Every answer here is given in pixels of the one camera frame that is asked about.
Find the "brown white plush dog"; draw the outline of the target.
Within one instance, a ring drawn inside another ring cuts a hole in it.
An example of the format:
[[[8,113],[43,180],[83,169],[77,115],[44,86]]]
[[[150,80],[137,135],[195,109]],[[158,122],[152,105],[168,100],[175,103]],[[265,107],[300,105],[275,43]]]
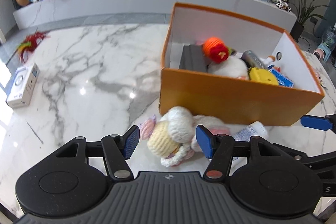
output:
[[[276,58],[274,56],[268,56],[264,60],[264,64],[269,70],[273,68],[276,71],[281,72],[281,68],[275,65],[275,61],[276,61]]]

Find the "orange crochet ball toy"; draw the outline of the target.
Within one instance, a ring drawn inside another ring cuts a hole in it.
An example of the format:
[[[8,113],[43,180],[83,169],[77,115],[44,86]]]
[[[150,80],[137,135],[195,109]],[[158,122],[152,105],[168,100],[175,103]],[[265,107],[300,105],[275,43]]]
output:
[[[222,39],[217,37],[208,38],[202,45],[202,51],[205,57],[211,61],[220,64],[230,57],[232,50],[226,46]]]

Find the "black box under pink foam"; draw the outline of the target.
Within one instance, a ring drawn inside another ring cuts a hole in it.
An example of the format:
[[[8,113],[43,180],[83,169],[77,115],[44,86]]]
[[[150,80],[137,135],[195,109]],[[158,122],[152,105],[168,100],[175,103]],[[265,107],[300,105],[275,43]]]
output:
[[[179,63],[179,69],[207,73],[209,60],[203,54],[200,45],[184,45],[182,56]]]

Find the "white plush with black hat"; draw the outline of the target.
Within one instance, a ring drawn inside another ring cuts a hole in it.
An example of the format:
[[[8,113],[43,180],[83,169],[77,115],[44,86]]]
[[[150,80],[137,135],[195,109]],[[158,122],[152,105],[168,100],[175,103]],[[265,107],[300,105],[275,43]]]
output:
[[[234,79],[249,79],[248,68],[245,62],[236,56],[230,56],[226,61],[220,64],[211,63],[208,67],[208,73]]]

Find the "dark illustrated book box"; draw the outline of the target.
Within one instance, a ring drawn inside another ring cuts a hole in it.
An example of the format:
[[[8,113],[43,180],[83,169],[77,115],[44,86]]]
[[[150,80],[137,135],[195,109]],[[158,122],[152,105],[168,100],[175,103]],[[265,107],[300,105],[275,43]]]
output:
[[[245,51],[241,57],[248,68],[268,69],[268,67],[254,54],[253,51]]]

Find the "crochet bunny doll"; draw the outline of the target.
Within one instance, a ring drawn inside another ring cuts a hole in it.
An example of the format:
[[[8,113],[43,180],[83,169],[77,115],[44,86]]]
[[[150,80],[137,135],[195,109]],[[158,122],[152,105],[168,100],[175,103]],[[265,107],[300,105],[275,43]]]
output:
[[[139,135],[163,166],[177,166],[201,151],[196,138],[198,125],[204,125],[214,135],[230,134],[230,129],[219,118],[193,116],[188,109],[175,106],[160,119],[154,115],[140,124]]]

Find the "large orange storage box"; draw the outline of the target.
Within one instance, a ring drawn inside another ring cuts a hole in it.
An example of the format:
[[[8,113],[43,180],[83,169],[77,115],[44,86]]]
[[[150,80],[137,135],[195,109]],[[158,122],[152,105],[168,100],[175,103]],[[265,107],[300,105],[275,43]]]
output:
[[[219,39],[238,53],[273,56],[274,65],[292,87],[249,77],[248,65],[237,56],[219,53],[220,64],[204,72],[183,69],[187,46]],[[312,110],[325,93],[313,68],[285,29],[235,12],[175,3],[161,57],[159,111],[174,106],[194,115],[209,115],[226,123],[290,126]]]

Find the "red feather toy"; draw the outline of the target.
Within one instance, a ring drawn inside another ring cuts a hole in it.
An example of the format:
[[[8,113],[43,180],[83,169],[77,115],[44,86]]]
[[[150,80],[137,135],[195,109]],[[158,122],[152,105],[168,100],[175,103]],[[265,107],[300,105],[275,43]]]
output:
[[[25,56],[28,53],[33,53],[38,45],[47,37],[48,32],[37,31],[33,34],[27,35],[25,39],[18,45],[17,53],[19,61],[24,64],[26,62]]]

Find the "white small carton box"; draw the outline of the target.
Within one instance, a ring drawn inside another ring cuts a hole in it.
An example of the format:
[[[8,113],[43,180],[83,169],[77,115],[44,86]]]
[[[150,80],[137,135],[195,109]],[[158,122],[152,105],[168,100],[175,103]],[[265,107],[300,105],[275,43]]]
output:
[[[6,98],[6,103],[12,109],[29,106],[40,69],[36,63],[19,67]]]

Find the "potted green plant right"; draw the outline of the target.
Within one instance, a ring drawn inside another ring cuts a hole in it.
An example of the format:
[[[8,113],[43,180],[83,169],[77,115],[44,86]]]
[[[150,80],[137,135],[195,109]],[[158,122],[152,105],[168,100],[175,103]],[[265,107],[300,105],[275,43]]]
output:
[[[297,19],[290,31],[290,36],[297,42],[302,35],[305,27],[305,22],[311,18],[325,19],[323,15],[316,14],[315,10],[320,7],[328,7],[328,5],[316,5],[316,0],[311,0],[310,3],[307,0],[297,0],[297,4],[290,2],[297,12]]]

